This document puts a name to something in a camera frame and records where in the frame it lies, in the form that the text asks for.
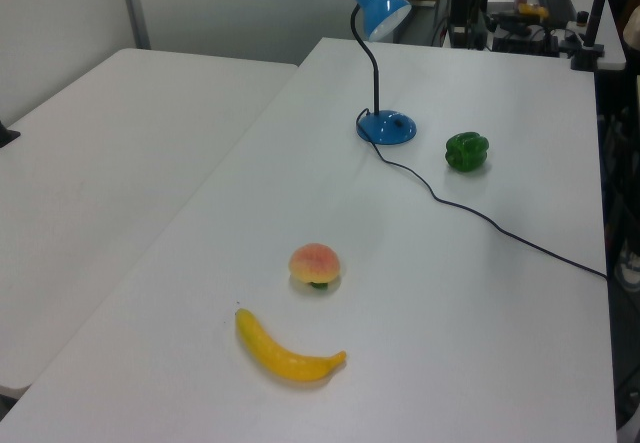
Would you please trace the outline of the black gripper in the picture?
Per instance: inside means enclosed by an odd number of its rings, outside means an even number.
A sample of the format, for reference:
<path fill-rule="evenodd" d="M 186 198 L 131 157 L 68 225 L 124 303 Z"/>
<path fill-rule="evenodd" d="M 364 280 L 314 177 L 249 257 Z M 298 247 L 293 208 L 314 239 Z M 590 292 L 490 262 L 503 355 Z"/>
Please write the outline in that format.
<path fill-rule="evenodd" d="M 467 48 L 468 30 L 469 47 L 485 48 L 487 46 L 487 29 L 477 23 L 478 15 L 484 0 L 450 0 L 449 24 L 451 26 L 451 47 Z"/>

